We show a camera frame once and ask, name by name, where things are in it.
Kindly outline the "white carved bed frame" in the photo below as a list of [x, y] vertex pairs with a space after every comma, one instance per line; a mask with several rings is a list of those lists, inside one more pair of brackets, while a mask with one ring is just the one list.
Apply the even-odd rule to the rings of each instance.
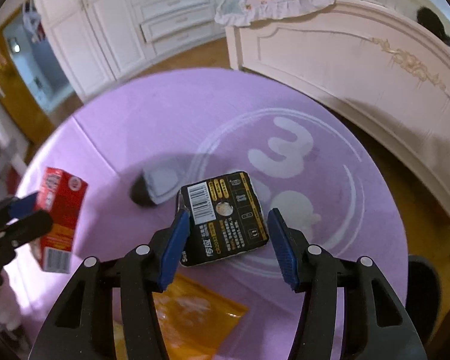
[[450, 216], [450, 46], [371, 0], [305, 0], [307, 13], [267, 13], [266, 0], [224, 0], [232, 68], [277, 80], [379, 141]]

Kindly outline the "yellow orange snack bag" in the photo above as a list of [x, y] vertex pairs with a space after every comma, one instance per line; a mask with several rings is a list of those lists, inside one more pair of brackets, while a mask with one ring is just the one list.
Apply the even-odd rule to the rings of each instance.
[[249, 310], [183, 275], [153, 301], [170, 359], [212, 359]]

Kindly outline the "black battery blister card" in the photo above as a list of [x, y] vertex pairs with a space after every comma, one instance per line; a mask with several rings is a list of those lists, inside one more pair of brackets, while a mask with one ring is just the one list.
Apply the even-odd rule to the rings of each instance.
[[195, 267], [263, 247], [269, 241], [263, 210], [249, 174], [219, 175], [178, 192], [190, 211], [181, 265]]

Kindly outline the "wooden door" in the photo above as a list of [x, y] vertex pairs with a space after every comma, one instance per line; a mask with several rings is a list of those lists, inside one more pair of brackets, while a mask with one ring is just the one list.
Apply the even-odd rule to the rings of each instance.
[[0, 100], [17, 127], [35, 145], [42, 145], [55, 126], [42, 111], [18, 70], [0, 34]]

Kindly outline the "purple tablecloth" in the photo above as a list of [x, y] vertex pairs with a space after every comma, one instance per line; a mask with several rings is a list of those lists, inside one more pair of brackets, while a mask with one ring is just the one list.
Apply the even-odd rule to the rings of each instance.
[[218, 359], [285, 359], [303, 297], [285, 283], [257, 214], [278, 209], [308, 242], [349, 261], [371, 258], [407, 296], [407, 241], [364, 145], [326, 108], [273, 80], [197, 68], [140, 78], [75, 112], [32, 159], [17, 193], [54, 167], [88, 184], [73, 249], [122, 257], [169, 226], [181, 189], [200, 221], [201, 264], [180, 273], [246, 306]]

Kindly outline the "floral bed quilt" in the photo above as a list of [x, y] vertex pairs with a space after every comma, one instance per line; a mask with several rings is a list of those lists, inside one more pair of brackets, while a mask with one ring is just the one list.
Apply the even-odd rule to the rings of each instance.
[[229, 27], [249, 27], [262, 20], [305, 16], [331, 7], [337, 0], [223, 0], [214, 20]]

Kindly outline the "red milk carton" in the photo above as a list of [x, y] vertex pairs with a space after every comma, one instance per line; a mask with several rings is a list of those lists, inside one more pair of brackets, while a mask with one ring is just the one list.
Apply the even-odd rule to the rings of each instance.
[[31, 243], [35, 260], [44, 272], [68, 274], [74, 234], [88, 183], [59, 168], [45, 169], [35, 208], [47, 211], [52, 229]]

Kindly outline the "white wardrobe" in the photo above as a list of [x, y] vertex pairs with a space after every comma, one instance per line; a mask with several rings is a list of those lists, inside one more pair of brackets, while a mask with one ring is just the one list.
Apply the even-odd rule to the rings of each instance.
[[173, 55], [224, 36], [223, 0], [34, 0], [58, 63], [86, 102]]

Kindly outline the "person lying on bed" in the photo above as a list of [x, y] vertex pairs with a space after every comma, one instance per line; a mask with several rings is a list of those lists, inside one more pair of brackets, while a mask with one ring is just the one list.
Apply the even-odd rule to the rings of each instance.
[[420, 7], [416, 12], [416, 19], [418, 24], [450, 47], [450, 36], [446, 33], [445, 27], [437, 14], [427, 7]]

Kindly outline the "black trash bin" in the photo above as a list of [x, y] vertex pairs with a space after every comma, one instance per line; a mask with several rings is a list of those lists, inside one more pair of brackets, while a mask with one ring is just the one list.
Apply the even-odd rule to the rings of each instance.
[[432, 336], [441, 306], [441, 283], [437, 271], [426, 258], [408, 257], [406, 312], [423, 345]]

